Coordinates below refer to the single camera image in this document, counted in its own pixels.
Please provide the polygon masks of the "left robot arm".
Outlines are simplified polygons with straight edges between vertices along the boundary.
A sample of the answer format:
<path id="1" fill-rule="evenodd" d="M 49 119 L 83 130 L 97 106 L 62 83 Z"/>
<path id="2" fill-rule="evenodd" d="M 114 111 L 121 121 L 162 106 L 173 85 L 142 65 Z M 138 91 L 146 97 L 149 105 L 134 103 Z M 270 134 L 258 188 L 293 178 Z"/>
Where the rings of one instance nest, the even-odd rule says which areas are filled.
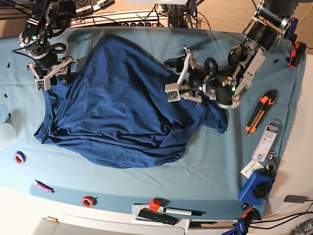
<path id="1" fill-rule="evenodd" d="M 265 61 L 265 54 L 275 50 L 290 27 L 297 0 L 263 0 L 243 30 L 244 41 L 228 54 L 227 65 L 221 70 L 212 57 L 199 64 L 189 46 L 185 55 L 165 61 L 165 66 L 176 68 L 177 82 L 165 85 L 168 102 L 181 99 L 200 104 L 204 97 L 222 109 L 236 109 L 252 85 L 252 80 Z"/>

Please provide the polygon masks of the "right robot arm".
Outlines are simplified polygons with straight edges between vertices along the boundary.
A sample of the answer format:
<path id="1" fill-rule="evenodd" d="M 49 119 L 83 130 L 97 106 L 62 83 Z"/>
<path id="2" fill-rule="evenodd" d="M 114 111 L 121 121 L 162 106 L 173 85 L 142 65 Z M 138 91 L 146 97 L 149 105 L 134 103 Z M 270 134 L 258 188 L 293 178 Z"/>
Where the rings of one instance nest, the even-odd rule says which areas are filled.
<path id="1" fill-rule="evenodd" d="M 64 43 L 50 43 L 69 26 L 74 12 L 72 0 L 35 0 L 24 30 L 19 35 L 20 48 L 13 53 L 32 60 L 26 66 L 35 79 L 37 91 L 47 91 L 58 81 L 69 85 L 73 82 L 71 65 L 79 63 L 71 56 L 60 57 L 67 46 Z"/>

